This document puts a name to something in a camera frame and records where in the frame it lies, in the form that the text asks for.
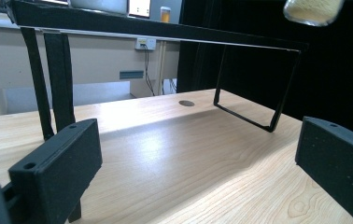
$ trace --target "wall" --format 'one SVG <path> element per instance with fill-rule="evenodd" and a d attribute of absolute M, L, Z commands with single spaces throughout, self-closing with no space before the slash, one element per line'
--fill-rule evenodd
<path fill-rule="evenodd" d="M 150 19 L 160 20 L 160 7 L 171 8 L 171 23 L 179 23 L 180 7 L 182 0 L 152 0 L 150 5 Z"/>

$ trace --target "desk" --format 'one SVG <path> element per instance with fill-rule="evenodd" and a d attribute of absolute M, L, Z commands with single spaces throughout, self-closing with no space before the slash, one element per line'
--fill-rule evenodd
<path fill-rule="evenodd" d="M 299 120 L 282 115 L 268 133 L 213 106 L 213 96 L 197 91 L 76 107 L 77 120 L 98 118 L 104 158 L 76 223 L 353 223 L 295 165 Z M 273 114 L 226 91 L 221 97 L 257 121 Z M 1 185 L 7 169 L 42 143 L 37 112 L 0 116 Z"/>

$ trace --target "computer monitor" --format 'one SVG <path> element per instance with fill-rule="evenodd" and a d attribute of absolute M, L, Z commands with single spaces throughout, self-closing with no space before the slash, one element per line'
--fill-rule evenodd
<path fill-rule="evenodd" d="M 132 17 L 149 19 L 150 0 L 129 0 L 128 14 Z"/>

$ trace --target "electrical outlet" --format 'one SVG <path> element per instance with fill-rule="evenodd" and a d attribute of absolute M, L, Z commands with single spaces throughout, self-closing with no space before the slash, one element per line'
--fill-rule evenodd
<path fill-rule="evenodd" d="M 156 39 L 155 38 L 144 38 L 139 37 L 136 39 L 135 48 L 136 49 L 145 49 L 142 45 L 146 45 L 149 50 L 156 49 Z"/>

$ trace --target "wooden tabletop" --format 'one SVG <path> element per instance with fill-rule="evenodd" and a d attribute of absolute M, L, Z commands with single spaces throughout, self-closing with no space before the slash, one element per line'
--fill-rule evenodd
<path fill-rule="evenodd" d="M 75 108 L 97 118 L 104 163 L 76 223 L 353 223 L 295 164 L 301 122 L 267 133 L 212 105 L 214 91 Z M 195 106 L 178 102 L 188 100 Z M 273 111 L 223 91 L 220 103 L 268 123 Z M 0 184 L 43 143 L 37 112 L 0 117 Z"/>

